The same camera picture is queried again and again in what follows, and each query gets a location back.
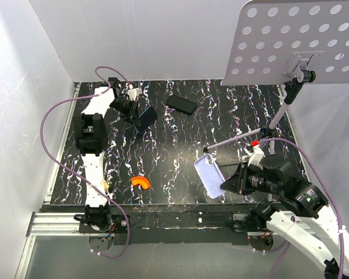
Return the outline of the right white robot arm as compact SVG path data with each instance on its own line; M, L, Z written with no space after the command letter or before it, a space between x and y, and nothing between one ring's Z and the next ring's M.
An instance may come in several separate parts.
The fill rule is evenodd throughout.
M270 230L310 258L326 278L349 278L349 233L339 228L339 219L323 192L295 175L290 162L269 155L258 166L238 165L221 189L239 195L264 192L276 196L281 207L292 212L314 233L291 221L278 205L263 200L249 215L234 221L237 231Z

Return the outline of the lavender phone case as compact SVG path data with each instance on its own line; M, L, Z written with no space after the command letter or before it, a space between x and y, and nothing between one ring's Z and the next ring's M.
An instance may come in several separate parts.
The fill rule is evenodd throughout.
M194 167L210 198L215 199L226 192L220 187L226 180L210 154L196 160Z

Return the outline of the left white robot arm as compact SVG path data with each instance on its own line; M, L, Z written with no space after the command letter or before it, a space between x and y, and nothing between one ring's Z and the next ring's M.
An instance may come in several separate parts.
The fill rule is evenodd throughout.
M117 78L109 78L106 87L95 89L95 97L91 98L81 115L73 118L74 137L84 163L86 179L96 186L98 191L107 193L108 186L104 179L104 155L108 148L108 133L104 117L112 108L120 113L120 118L132 124L139 134L155 123L158 115L149 105L142 113L138 111L138 98L143 93L139 87L128 86L124 94ZM75 215L74 219L91 226L99 232L107 232L113 227L108 200L98 191L87 187L84 214Z

